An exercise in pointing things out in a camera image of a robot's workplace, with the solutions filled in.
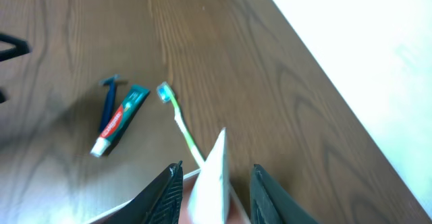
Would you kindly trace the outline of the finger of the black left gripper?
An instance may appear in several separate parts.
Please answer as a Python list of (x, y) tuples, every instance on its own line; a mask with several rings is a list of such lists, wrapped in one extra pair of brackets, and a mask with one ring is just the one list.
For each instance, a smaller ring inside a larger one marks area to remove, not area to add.
[(1, 33), (1, 42), (12, 45), (12, 48), (1, 51), (1, 61), (13, 59), (31, 52), (28, 42), (21, 38)]

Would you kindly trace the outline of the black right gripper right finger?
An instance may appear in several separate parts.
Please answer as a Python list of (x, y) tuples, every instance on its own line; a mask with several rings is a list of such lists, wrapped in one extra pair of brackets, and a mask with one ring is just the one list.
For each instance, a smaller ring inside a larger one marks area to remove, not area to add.
[(254, 224), (318, 223), (259, 164), (251, 171), (250, 219)]

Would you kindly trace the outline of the white lotion tube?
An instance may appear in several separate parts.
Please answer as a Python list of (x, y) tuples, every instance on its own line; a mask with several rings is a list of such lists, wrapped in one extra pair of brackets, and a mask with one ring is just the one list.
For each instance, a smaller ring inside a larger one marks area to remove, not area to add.
[(226, 143), (226, 129), (223, 128), (200, 168), (190, 194), (187, 211), (192, 223), (227, 222), (230, 209), (230, 177)]

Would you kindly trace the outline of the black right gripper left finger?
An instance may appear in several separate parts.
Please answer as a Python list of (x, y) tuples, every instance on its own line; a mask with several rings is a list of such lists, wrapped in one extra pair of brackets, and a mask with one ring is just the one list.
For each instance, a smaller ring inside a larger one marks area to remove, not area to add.
[(182, 162), (172, 163), (125, 207), (103, 222), (108, 224), (178, 224), (182, 195)]

